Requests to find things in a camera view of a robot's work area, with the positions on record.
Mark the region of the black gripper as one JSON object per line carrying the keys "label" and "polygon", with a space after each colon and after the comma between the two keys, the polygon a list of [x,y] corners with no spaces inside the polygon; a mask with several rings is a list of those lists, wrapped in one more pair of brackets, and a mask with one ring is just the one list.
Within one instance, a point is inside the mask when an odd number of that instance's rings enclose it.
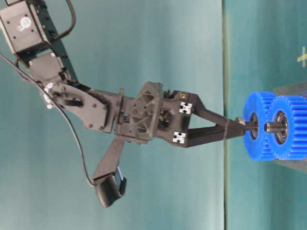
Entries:
{"label": "black gripper", "polygon": [[[135,98],[120,92],[114,117],[114,142],[147,144],[160,138],[172,145],[194,147],[245,135],[245,125],[205,108],[197,94],[173,91],[163,95],[162,84],[146,82]],[[195,114],[218,125],[190,128]]]}

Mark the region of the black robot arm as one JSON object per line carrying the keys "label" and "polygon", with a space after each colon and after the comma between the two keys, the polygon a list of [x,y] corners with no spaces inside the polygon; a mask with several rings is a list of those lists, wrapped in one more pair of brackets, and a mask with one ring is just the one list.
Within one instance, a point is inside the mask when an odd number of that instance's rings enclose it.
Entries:
{"label": "black robot arm", "polygon": [[16,58],[43,87],[47,108],[55,105],[78,116],[84,127],[114,133],[116,145],[146,144],[161,138],[184,148],[240,137],[246,127],[205,108],[198,95],[164,92],[146,82],[134,98],[79,83],[65,47],[42,0],[9,0],[0,27]]}

